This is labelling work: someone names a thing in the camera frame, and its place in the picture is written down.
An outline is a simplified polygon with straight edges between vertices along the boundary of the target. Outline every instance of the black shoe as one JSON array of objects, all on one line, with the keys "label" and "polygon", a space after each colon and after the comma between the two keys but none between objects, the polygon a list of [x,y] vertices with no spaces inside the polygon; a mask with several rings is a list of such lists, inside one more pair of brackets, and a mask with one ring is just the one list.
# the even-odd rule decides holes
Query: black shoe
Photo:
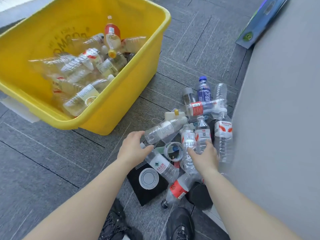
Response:
[{"label": "black shoe", "polygon": [[130,240],[143,240],[142,233],[127,224],[123,206],[115,199],[98,240],[122,240],[125,235]]},{"label": "black shoe", "polygon": [[167,222],[167,240],[193,240],[195,226],[189,211],[178,207],[171,213]]}]

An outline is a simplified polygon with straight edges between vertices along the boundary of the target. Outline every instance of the blue box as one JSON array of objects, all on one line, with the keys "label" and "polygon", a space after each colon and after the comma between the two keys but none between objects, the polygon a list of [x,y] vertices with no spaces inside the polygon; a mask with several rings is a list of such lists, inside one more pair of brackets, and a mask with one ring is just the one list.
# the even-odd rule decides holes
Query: blue box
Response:
[{"label": "blue box", "polygon": [[249,49],[258,40],[268,23],[270,23],[286,1],[287,0],[264,0],[242,30],[235,43]]}]

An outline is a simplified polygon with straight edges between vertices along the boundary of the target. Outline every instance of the hand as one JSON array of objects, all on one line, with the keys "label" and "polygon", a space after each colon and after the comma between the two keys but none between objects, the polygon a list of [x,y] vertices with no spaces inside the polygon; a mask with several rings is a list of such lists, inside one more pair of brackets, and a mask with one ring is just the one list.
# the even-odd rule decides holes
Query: hand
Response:
[{"label": "hand", "polygon": [[209,140],[205,143],[207,146],[201,155],[197,154],[192,148],[187,148],[195,169],[202,175],[202,177],[204,177],[207,172],[218,172],[219,164],[217,150]]},{"label": "hand", "polygon": [[125,162],[130,169],[141,163],[152,149],[154,149],[153,145],[149,145],[144,149],[140,147],[140,138],[142,135],[144,135],[144,131],[133,131],[129,133],[119,149],[117,160]]}]

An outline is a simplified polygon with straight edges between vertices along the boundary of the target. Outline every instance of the person's left hand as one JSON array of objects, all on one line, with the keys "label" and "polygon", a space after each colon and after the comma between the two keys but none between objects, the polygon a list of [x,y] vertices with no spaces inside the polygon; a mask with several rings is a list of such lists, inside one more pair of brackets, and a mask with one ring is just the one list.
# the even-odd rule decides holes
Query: person's left hand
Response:
[{"label": "person's left hand", "polygon": [[119,149],[117,160],[125,162],[130,169],[141,163],[146,156],[154,149],[153,145],[149,145],[142,149],[140,147],[140,138],[144,135],[144,131],[133,131],[126,139],[123,140]]}]

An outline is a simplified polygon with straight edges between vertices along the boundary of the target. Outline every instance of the person's right arm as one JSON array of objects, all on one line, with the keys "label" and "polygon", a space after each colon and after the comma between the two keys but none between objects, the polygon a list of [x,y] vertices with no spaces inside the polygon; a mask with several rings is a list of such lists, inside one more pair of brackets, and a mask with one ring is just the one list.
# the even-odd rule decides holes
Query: person's right arm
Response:
[{"label": "person's right arm", "polygon": [[195,168],[202,175],[212,202],[232,240],[301,240],[285,224],[240,193],[218,172],[217,151],[207,141],[201,155],[188,148]]}]

